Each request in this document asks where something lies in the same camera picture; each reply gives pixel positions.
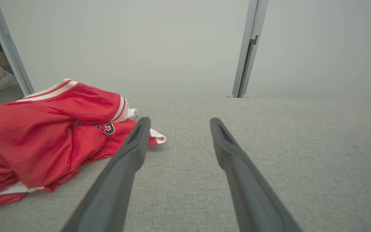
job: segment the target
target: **folded clothing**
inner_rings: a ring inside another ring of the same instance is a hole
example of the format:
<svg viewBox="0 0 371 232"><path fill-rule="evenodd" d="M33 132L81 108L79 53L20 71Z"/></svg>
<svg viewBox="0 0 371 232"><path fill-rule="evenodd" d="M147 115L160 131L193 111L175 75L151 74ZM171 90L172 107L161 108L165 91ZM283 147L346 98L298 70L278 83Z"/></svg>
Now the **folded clothing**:
<svg viewBox="0 0 371 232"><path fill-rule="evenodd" d="M70 79L0 105L0 205L53 192L81 165L115 154L136 110L119 94ZM165 141L150 130L150 146Z"/></svg>

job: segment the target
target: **white fabric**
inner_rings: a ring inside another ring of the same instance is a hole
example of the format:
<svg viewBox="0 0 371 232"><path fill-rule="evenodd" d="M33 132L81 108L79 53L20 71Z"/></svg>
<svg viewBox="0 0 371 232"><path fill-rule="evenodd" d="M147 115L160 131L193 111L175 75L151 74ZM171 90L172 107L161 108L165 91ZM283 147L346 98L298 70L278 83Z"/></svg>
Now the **white fabric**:
<svg viewBox="0 0 371 232"><path fill-rule="evenodd" d="M37 191L41 189L44 189L44 187L27 188L21 181L19 181L15 185L9 186L3 191L0 191L0 195L20 193L20 192L33 192L33 191Z"/></svg>
<svg viewBox="0 0 371 232"><path fill-rule="evenodd" d="M167 137L150 128L150 135L156 138L157 144L165 143Z"/></svg>

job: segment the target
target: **gray fabric surface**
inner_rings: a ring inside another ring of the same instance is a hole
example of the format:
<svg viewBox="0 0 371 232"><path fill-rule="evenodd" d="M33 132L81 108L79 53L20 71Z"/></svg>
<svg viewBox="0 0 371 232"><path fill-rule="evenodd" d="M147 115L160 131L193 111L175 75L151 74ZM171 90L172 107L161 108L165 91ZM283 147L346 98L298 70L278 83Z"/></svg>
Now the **gray fabric surface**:
<svg viewBox="0 0 371 232"><path fill-rule="evenodd" d="M238 231L209 129L220 118L304 231L371 231L371 106L307 100L128 99L167 136L137 173L126 232ZM55 193L0 207L0 231L60 231L108 160Z"/></svg>

